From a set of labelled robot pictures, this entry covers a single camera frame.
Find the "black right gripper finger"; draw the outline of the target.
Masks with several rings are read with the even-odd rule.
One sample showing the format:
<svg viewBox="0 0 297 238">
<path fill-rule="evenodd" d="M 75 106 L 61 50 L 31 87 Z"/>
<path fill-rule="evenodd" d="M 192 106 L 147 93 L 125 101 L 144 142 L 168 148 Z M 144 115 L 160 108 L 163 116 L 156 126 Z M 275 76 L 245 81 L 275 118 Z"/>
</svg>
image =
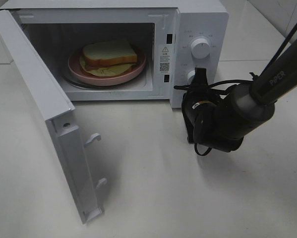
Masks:
<svg viewBox="0 0 297 238">
<path fill-rule="evenodd" d="M 203 67 L 196 67 L 194 70 L 194 76 L 190 83 L 193 86 L 207 86 L 207 70 Z"/>
</svg>

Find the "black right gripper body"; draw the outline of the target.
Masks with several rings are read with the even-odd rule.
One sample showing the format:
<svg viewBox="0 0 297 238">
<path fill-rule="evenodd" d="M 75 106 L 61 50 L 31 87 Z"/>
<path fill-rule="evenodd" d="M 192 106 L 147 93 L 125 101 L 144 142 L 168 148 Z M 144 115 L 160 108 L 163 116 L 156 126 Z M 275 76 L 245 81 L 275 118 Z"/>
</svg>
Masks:
<svg viewBox="0 0 297 238">
<path fill-rule="evenodd" d="M 214 89 L 212 85 L 180 87 L 185 91 L 181 111 L 183 114 L 187 140 L 190 144 L 227 144 L 228 140 L 217 131 L 214 112 L 227 89 Z"/>
</svg>

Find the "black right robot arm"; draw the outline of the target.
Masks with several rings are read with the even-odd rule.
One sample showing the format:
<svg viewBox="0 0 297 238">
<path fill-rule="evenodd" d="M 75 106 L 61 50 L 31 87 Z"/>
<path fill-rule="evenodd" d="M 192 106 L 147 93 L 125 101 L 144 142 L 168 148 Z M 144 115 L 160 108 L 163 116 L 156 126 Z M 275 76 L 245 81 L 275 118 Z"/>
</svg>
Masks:
<svg viewBox="0 0 297 238">
<path fill-rule="evenodd" d="M 227 88 L 208 84 L 206 69 L 196 68 L 188 85 L 176 85 L 184 91 L 181 111 L 187 140 L 206 152 L 237 150 L 244 137 L 267 122 L 277 100 L 297 87 L 297 39 L 291 38 L 297 23 L 260 75 L 252 80 L 226 80 Z"/>
</svg>

